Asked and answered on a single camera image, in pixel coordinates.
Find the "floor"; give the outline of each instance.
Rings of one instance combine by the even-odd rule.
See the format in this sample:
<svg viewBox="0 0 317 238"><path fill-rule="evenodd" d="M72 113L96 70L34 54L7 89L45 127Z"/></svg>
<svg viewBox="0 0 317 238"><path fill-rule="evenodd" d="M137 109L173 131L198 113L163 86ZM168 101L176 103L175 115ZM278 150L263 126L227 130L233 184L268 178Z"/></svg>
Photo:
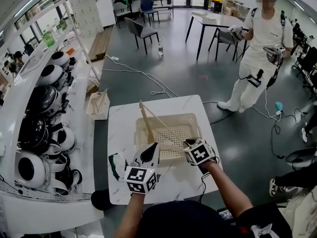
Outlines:
<svg viewBox="0 0 317 238"><path fill-rule="evenodd" d="M162 80L179 96L198 94L203 101L227 101L238 78L240 61L232 62L233 48L226 53L226 45L220 44L218 61L215 62L216 42L210 52L208 47L215 31L212 27L205 30L204 40L199 60L196 61L197 49L202 26L194 20L188 41L185 38L191 11L176 9L174 19L165 15L152 27L158 30L163 39L164 55L159 57L158 43L153 38L153 44L147 39L148 55L145 55L143 41L139 40L137 49L134 36L130 34L125 23L121 29L114 27L111 43L107 53L120 58L120 63L132 68L150 73ZM302 78L296 77L297 72L291 69L294 58L286 61L280 70L277 82L267 91L267 108L275 113L275 102L283 103L287 115L294 114L296 108L311 111L310 93L302 87ZM124 69L106 59L103 69ZM108 88L111 106L135 103L140 100L150 101L168 98L166 94L151 95L151 91L160 91L152 81L138 73L103 71L101 90ZM265 95L262 94L255 107L265 113ZM216 104L205 104L210 123L217 121L229 113L220 110ZM273 136L274 152L278 155L288 155L295 150L312 145L312 139L305 144L301 138L301 128L312 113L301 120L299 112L295 124L292 117L284 118L278 125L279 135ZM271 152L272 119L267 119L254 109L248 109L243 114L235 113L229 118L211 126L223 169L234 183L246 193L254 205L269 201L284 200L284 197L270 198L268 194L269 180L274 176L292 171L283 160L278 160ZM94 171L96 190L107 188L107 121L96 121L94 139ZM203 203L214 209L224 207L218 191L206 194ZM105 212L102 228L105 237L112 237L125 206L115 206Z"/></svg>

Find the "shoe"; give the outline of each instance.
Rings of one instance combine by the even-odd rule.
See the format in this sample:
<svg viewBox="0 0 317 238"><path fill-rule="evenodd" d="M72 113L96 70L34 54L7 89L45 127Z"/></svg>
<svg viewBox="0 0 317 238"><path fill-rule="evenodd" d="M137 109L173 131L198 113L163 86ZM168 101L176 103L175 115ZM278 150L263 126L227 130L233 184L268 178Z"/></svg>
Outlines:
<svg viewBox="0 0 317 238"><path fill-rule="evenodd" d="M303 141L307 143L307 134L306 134L305 128L302 128L302 135L303 135Z"/></svg>
<svg viewBox="0 0 317 238"><path fill-rule="evenodd" d="M275 196L277 189L278 189L278 186L276 186L276 184L275 184L275 179L271 179L269 181L269 195Z"/></svg>
<svg viewBox="0 0 317 238"><path fill-rule="evenodd" d="M307 126L307 124L308 124L308 123L306 122L306 123L305 123L305 127ZM310 134L312 134L312 132L313 132L312 130L309 131Z"/></svg>
<svg viewBox="0 0 317 238"><path fill-rule="evenodd" d="M238 109L235 110L235 109L231 108L228 102L219 101L217 106L220 107L221 109L227 109L231 112L238 111Z"/></svg>
<svg viewBox="0 0 317 238"><path fill-rule="evenodd" d="M239 111L240 114L242 114L245 110L246 110L245 108L239 107L239 110L238 110L238 111Z"/></svg>
<svg viewBox="0 0 317 238"><path fill-rule="evenodd" d="M278 188L279 188L279 190L280 190L281 192L285 192L285 191L286 191L286 187L285 187L285 186L283 186L283 187L279 186Z"/></svg>

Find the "white cube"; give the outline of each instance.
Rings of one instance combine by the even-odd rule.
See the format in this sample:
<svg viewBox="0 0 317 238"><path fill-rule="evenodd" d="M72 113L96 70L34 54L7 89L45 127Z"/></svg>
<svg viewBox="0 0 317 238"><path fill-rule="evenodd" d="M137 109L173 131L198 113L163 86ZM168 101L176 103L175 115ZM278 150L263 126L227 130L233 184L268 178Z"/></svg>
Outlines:
<svg viewBox="0 0 317 238"><path fill-rule="evenodd" d="M133 193L147 194L157 183L155 169L146 169L128 166L125 171L124 180L129 190Z"/></svg>
<svg viewBox="0 0 317 238"><path fill-rule="evenodd" d="M197 166L213 157L209 146L204 139L199 139L195 144L184 149L189 163Z"/></svg>

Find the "black cap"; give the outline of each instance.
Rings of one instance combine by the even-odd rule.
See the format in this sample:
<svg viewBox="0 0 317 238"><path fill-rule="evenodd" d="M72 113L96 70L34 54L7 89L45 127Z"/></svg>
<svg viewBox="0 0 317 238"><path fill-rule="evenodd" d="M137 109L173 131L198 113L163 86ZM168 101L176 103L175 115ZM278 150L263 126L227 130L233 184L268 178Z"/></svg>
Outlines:
<svg viewBox="0 0 317 238"><path fill-rule="evenodd" d="M13 57L14 57L14 59L21 58L22 57L22 53L20 51L17 51L17 52L14 53Z"/></svg>

